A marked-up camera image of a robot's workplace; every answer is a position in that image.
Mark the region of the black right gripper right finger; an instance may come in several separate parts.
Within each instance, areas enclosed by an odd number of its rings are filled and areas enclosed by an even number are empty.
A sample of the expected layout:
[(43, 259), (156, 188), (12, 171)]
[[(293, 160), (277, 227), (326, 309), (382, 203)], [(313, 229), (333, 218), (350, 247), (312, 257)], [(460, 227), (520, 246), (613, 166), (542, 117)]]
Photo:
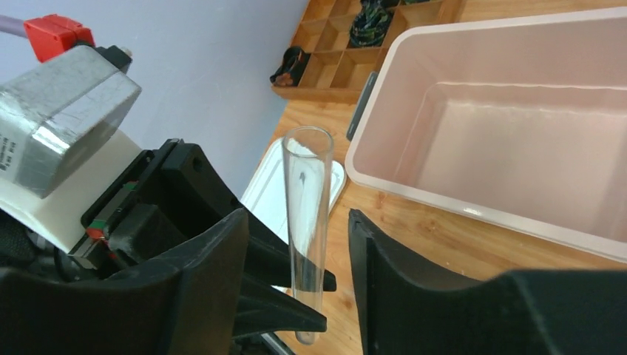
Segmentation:
[(348, 240), (365, 354), (624, 354), (626, 273), (515, 269), (485, 281), (448, 270), (363, 212)]

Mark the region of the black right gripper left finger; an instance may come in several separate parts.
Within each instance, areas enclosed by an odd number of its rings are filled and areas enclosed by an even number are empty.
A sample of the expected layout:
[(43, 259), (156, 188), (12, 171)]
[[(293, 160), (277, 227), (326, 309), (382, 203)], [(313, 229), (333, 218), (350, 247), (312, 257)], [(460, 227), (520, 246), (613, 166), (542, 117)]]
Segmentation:
[(1, 270), (3, 354), (227, 354), (248, 243), (238, 209), (106, 280)]

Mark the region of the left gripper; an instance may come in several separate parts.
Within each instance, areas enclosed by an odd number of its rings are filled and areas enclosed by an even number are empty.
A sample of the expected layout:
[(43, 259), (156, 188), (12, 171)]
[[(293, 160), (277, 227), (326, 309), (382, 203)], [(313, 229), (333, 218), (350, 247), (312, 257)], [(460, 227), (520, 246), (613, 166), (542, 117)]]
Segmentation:
[(111, 180), (132, 143), (122, 134), (46, 198), (1, 181), (1, 270), (54, 283), (106, 280), (196, 237), (232, 212), (248, 243), (231, 344), (274, 331), (323, 332), (325, 316), (281, 292), (288, 247), (222, 182), (202, 149), (170, 140), (144, 150)]

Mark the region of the clear glass test tube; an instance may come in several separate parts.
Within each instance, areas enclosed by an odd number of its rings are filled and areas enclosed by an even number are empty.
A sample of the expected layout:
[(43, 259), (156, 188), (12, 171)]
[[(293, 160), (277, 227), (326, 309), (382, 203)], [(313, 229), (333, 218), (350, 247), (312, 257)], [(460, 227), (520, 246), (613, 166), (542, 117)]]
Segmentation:
[(292, 296), (322, 311), (333, 138), (300, 126), (282, 139)]

